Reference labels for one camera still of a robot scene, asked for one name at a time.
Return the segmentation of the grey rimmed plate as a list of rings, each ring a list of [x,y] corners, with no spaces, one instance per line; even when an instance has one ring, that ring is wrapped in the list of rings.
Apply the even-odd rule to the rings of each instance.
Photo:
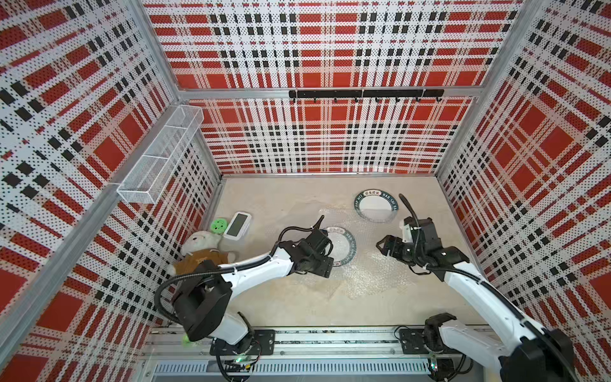
[[[334,246],[330,254],[334,258],[334,267],[343,267],[351,263],[357,252],[354,235],[340,226],[329,226],[326,231]]]
[[[389,223],[399,210],[397,200],[380,189],[366,189],[356,195],[353,206],[357,214],[372,223]]]

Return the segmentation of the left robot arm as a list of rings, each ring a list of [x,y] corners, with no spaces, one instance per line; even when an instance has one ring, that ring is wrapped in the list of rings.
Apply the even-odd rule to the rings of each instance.
[[[290,226],[268,253],[234,264],[205,261],[195,272],[175,275],[158,286],[154,306],[182,326],[191,342],[210,337],[236,345],[251,335],[247,320],[228,312],[232,299],[266,282],[293,274],[329,278],[334,244],[326,229]]]

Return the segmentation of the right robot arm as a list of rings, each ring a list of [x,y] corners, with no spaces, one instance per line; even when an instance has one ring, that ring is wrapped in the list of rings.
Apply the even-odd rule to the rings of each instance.
[[[431,352],[456,350],[503,381],[577,380],[571,339],[510,302],[460,249],[443,246],[430,218],[406,218],[401,237],[387,235],[376,247],[382,255],[421,267],[421,275],[434,275],[454,289],[496,334],[481,334],[449,313],[434,315],[423,329],[424,345]]]

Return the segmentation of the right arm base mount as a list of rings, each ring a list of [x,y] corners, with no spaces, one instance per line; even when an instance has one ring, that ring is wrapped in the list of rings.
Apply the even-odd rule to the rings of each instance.
[[[400,327],[396,331],[396,337],[405,355],[427,355],[429,353],[421,328]]]

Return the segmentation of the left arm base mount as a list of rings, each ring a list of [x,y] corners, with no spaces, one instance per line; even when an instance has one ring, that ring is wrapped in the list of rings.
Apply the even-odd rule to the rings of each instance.
[[[273,329],[255,329],[236,345],[229,345],[226,341],[216,339],[211,344],[209,354],[211,356],[237,356],[246,354],[249,356],[270,356],[275,349],[275,334]]]

